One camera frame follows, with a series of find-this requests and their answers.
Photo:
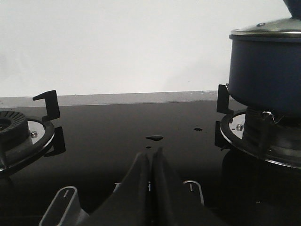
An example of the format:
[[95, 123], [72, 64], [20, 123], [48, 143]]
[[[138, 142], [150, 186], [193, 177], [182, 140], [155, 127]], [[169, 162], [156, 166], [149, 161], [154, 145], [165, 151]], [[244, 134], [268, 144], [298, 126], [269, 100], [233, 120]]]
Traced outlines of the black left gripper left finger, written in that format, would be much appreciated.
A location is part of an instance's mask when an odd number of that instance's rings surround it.
[[139, 153], [119, 187], [90, 216], [89, 226], [143, 226], [146, 223], [149, 160]]

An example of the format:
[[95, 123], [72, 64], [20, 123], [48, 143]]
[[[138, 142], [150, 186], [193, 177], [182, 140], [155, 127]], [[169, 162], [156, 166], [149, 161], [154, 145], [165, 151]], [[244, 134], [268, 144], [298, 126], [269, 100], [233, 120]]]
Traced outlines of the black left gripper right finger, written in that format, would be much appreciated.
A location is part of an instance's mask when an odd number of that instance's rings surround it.
[[159, 148], [152, 159], [151, 186], [157, 201], [160, 226], [225, 226], [189, 192]]

